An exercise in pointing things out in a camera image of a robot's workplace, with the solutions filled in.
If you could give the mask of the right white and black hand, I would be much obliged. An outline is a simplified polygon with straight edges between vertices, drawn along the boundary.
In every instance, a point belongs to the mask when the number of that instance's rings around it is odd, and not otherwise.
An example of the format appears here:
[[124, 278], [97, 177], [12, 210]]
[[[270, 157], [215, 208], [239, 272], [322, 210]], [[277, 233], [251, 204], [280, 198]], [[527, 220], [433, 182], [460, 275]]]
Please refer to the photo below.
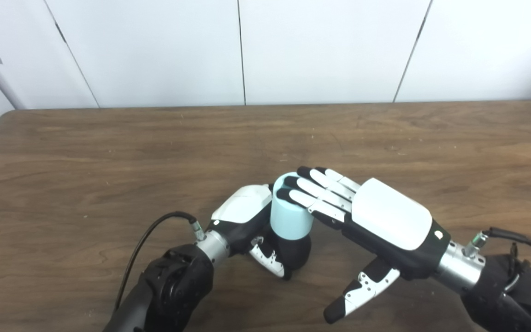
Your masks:
[[375, 255], [325, 308], [328, 324], [379, 296], [398, 278], [432, 277], [451, 239], [427, 208], [375, 178], [358, 184], [329, 168], [301, 166], [283, 181], [276, 197]]

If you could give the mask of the left white and black hand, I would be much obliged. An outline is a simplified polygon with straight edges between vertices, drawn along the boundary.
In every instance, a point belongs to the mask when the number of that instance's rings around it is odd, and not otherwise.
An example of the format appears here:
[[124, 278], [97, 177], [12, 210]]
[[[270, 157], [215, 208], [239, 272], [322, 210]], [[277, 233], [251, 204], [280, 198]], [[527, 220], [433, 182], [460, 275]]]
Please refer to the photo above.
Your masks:
[[271, 227], [271, 207], [269, 185], [241, 187], [212, 213], [205, 239], [197, 246], [214, 267], [235, 255], [248, 254], [276, 277], [289, 280], [292, 272]]

